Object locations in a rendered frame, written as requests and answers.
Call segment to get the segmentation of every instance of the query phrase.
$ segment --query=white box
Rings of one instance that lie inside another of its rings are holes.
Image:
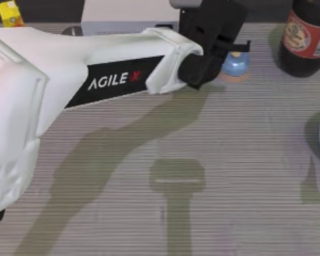
[[[170,0],[86,0],[81,25],[85,36],[139,33],[157,25],[178,31],[179,16]]]

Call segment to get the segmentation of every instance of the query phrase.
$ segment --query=logo on bottle label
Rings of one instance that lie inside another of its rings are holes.
[[[291,11],[285,29],[283,44],[292,53],[303,58],[320,58],[320,27],[301,20]]]
[[[147,90],[146,80],[163,56],[88,66],[88,77],[66,108]]]

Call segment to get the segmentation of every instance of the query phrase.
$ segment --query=agile x logo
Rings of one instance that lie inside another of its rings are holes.
[[[141,79],[141,72],[142,71],[138,70],[131,72],[131,74],[129,72],[123,72],[122,74],[102,76],[100,79],[94,78],[87,90],[96,90],[106,86],[116,86],[128,82],[138,82]]]
[[[146,80],[163,56],[88,66],[88,77],[66,108],[147,90]]]

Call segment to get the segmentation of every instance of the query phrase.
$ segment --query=white arm segment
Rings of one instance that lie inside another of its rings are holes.
[[[203,50],[164,28],[91,37],[0,28],[0,211],[29,186],[39,138],[85,82],[87,65],[163,55],[146,86],[167,93],[185,86],[177,72],[191,53]]]

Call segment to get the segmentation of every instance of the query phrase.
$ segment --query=red letter x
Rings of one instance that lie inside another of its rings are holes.
[[[138,81],[140,77],[141,71],[134,71],[131,75],[130,82]]]

